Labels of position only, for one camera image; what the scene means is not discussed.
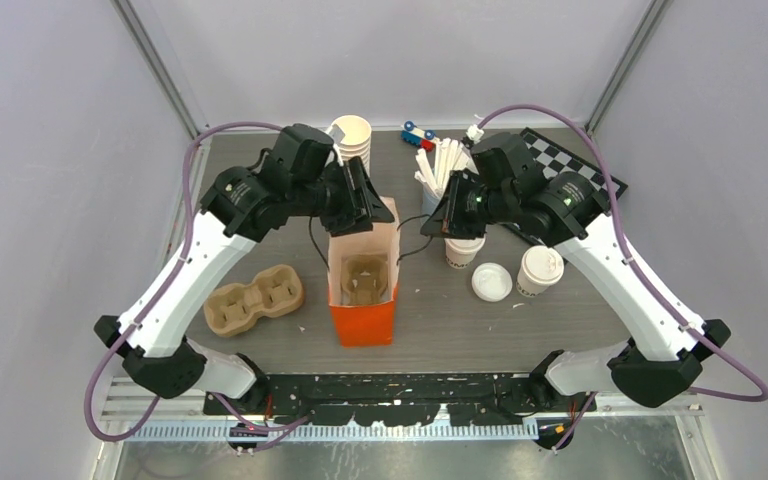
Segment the black white checkerboard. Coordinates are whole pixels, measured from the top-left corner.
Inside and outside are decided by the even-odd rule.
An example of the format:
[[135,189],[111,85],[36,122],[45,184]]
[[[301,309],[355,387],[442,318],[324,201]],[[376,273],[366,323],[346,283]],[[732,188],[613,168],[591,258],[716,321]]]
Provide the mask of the black white checkerboard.
[[[587,178],[594,185],[594,189],[607,200],[606,177],[603,175],[601,167],[595,161],[582,158],[532,128],[524,128],[519,132],[519,135],[525,141],[535,161],[543,165],[544,175],[548,179],[560,173],[576,172]],[[610,180],[610,183],[614,186],[616,197],[619,200],[627,192],[629,186],[626,182],[613,175]],[[540,238],[528,234],[519,224],[506,223],[502,224],[502,226],[529,245],[544,244]]]

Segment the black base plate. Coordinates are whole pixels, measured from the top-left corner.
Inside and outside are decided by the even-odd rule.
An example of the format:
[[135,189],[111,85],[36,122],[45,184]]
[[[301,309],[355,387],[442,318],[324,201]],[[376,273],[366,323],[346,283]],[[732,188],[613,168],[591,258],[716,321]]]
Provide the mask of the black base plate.
[[562,396],[516,373],[272,374],[240,399],[206,397],[206,415],[267,415],[279,425],[429,425],[444,414],[453,426],[506,426],[537,413],[568,420],[586,394]]

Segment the blue straw holder cup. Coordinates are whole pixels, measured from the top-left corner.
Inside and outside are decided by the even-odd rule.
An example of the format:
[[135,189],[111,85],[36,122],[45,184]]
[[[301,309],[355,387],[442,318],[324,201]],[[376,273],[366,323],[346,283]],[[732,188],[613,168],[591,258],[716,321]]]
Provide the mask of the blue straw holder cup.
[[440,197],[436,194],[435,191],[427,187],[423,187],[420,213],[422,215],[432,215],[436,210],[439,201]]

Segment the stack of white lids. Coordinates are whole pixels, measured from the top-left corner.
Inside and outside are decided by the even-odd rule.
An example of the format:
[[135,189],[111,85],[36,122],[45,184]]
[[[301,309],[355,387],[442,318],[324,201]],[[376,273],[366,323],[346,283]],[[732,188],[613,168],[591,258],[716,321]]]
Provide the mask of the stack of white lids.
[[513,282],[506,268],[487,262],[478,265],[473,271],[471,287],[478,298],[495,303],[504,300],[511,293]]

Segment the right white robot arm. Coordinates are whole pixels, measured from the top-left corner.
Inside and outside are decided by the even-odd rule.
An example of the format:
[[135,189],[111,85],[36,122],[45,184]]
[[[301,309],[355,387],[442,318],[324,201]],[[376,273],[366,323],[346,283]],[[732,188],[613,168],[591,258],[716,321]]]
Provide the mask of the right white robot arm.
[[605,194],[574,171],[546,177],[518,134],[503,132],[471,150],[477,170],[450,174],[425,236],[472,240],[489,224],[521,227],[579,270],[627,328],[625,342],[584,352],[556,350],[533,371],[534,403],[556,410],[582,392],[621,392],[654,408],[688,391],[714,347],[731,331],[703,320],[663,289],[663,302],[633,271],[646,264],[622,252]]

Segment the bundle of white straws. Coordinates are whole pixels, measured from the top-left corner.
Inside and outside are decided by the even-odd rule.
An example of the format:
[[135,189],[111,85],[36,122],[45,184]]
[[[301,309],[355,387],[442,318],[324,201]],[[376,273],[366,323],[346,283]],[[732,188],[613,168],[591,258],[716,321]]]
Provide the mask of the bundle of white straws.
[[414,177],[423,187],[436,192],[441,197],[445,191],[449,176],[454,171],[467,170],[478,173],[478,169],[470,155],[469,146],[464,140],[442,138],[436,133],[439,144],[433,151],[427,152],[417,148],[415,160],[417,171]]

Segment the red blue toy car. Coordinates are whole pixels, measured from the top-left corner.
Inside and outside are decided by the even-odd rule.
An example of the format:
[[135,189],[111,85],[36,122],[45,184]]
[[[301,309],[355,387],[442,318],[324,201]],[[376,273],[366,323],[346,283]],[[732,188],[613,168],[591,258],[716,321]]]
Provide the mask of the red blue toy car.
[[400,138],[405,143],[427,152],[433,151],[439,144],[439,139],[434,131],[423,130],[410,120],[404,122]]

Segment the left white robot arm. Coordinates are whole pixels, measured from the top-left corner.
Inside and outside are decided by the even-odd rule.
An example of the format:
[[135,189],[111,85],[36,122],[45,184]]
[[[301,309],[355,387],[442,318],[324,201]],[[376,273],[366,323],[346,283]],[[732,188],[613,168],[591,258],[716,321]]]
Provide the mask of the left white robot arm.
[[317,218],[333,237],[394,222],[362,160],[334,152],[326,132],[285,126],[254,166],[221,172],[197,207],[185,203],[185,237],[158,277],[131,308],[94,327],[136,384],[163,399],[190,389],[222,394],[244,414],[265,405],[252,360],[203,347],[186,331],[227,272],[288,219]]

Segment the orange paper bag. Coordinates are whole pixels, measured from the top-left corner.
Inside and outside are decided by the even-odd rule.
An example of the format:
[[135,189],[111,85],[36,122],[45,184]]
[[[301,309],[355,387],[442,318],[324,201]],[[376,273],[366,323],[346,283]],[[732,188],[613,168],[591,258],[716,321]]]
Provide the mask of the orange paper bag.
[[344,348],[392,343],[399,293],[400,214],[392,197],[383,199],[394,216],[367,232],[331,237],[326,260],[327,299],[339,344]]

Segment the brown cardboard cup carrier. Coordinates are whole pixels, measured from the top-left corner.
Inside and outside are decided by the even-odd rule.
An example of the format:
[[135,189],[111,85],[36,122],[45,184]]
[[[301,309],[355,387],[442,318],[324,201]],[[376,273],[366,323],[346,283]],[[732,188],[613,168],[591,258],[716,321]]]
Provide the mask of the brown cardboard cup carrier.
[[289,265],[259,272],[248,284],[231,283],[214,290],[203,305],[206,324],[220,337],[232,337],[252,329],[261,318],[277,318],[298,310],[305,291],[300,277]]

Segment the white paper coffee cup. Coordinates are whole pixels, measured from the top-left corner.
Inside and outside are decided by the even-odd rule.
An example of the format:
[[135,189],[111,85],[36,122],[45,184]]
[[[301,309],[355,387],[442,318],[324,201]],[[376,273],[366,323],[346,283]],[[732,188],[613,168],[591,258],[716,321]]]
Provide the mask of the white paper coffee cup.
[[552,273],[535,273],[521,268],[517,275],[516,287],[521,295],[535,297],[554,286],[559,279],[560,277],[558,275]]
[[475,259],[484,244],[484,238],[446,239],[446,261],[452,268],[464,269]]

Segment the stack of paper cups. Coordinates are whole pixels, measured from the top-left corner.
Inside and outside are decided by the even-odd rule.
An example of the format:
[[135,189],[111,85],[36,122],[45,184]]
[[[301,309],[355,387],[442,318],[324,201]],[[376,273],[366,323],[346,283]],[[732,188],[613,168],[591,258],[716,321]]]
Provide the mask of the stack of paper cups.
[[352,114],[340,116],[332,121],[326,133],[334,140],[341,160],[358,157],[370,174],[372,127],[366,119]]

